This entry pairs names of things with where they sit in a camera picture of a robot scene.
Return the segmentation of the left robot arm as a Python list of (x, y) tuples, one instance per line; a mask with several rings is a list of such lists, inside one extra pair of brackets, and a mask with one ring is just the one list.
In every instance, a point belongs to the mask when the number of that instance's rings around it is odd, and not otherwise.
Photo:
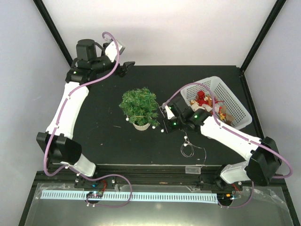
[(77, 56), (66, 75), (63, 97), (53, 120), (45, 132), (39, 132), (36, 140), (44, 152), (43, 167), (48, 176), (47, 162), (60, 164), (85, 176), (84, 182), (91, 188), (98, 187), (101, 176), (95, 173), (96, 165), (82, 153), (82, 147), (73, 140), (75, 123), (81, 106), (89, 94), (92, 84), (102, 81), (112, 74), (125, 76), (134, 62), (119, 63), (125, 46), (115, 39), (103, 45), (92, 39), (79, 40), (76, 45)]

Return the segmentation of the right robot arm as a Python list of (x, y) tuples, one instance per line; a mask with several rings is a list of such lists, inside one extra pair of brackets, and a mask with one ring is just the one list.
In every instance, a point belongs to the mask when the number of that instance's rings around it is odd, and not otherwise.
[(214, 185), (220, 190), (239, 181), (253, 181), (267, 186), (282, 161), (270, 148), (277, 151), (275, 141), (269, 137), (260, 139), (245, 134), (213, 117), (204, 108), (193, 108), (182, 97), (162, 105), (166, 132), (188, 130), (214, 139), (244, 158), (243, 162), (222, 166), (214, 177)]

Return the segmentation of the small green christmas tree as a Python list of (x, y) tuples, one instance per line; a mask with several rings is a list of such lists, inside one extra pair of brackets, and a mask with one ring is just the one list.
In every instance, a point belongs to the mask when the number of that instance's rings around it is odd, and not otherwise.
[(156, 95), (146, 87), (126, 91), (119, 107), (126, 121), (138, 131), (145, 131), (149, 127), (154, 129), (160, 125)]

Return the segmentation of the white perforated plastic basket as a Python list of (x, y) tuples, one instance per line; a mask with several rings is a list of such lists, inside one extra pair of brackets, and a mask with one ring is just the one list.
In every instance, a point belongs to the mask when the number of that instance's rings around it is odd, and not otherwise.
[[(231, 122), (232, 127), (240, 130), (252, 122), (250, 113), (221, 78), (217, 76), (207, 77), (197, 81), (197, 83), (206, 85), (212, 91), (214, 97), (219, 101), (219, 106), (226, 106), (226, 113), (234, 117)], [(189, 105), (190, 101), (195, 99), (197, 93), (201, 90), (206, 96), (209, 95), (208, 90), (198, 84), (183, 88), (181, 95)]]

